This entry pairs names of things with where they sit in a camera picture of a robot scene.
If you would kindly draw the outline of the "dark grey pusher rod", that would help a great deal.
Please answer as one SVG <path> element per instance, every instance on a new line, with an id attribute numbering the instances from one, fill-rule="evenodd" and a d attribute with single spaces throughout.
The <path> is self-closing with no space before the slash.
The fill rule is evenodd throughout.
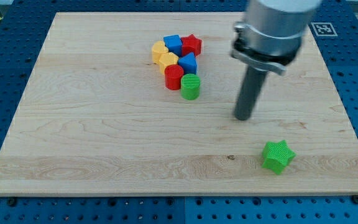
<path id="1" fill-rule="evenodd" d="M 234 117 L 236 119 L 245 121 L 251 117 L 266 77 L 267 71 L 250 65 L 247 67 L 234 108 Z"/>

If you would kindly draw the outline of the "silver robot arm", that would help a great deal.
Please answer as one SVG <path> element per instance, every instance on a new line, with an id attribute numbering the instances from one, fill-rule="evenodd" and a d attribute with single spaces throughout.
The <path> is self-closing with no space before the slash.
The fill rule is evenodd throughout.
<path id="1" fill-rule="evenodd" d="M 306 26 L 321 0 L 250 0 L 241 21 L 231 57 L 247 64 L 233 115 L 245 121 L 251 117 L 269 72 L 281 75 L 302 45 Z"/>

